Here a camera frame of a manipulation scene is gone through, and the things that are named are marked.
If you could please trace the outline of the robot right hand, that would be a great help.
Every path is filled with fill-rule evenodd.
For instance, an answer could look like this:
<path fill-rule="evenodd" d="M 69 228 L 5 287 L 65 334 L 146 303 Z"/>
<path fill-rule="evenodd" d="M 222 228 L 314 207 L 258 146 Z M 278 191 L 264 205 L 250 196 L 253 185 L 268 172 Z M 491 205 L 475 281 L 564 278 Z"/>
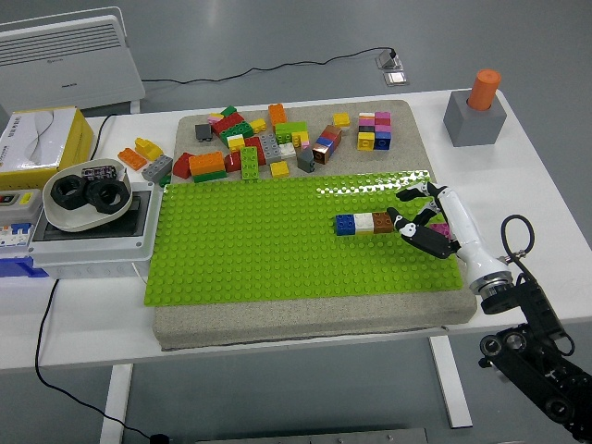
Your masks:
<path fill-rule="evenodd" d="M 418 197 L 433 198 L 413 220 L 403 217 L 393 207 L 387 213 L 402 238 L 415 248 L 439 259 L 456 254 L 467 265 L 471 291 L 486 298 L 512 286 L 509 267 L 487 249 L 470 212 L 463 206 L 458 193 L 447 186 L 421 182 L 397 193 L 408 202 Z M 437 214 L 444 215 L 450 228 L 446 237 L 428 228 L 426 223 Z"/>

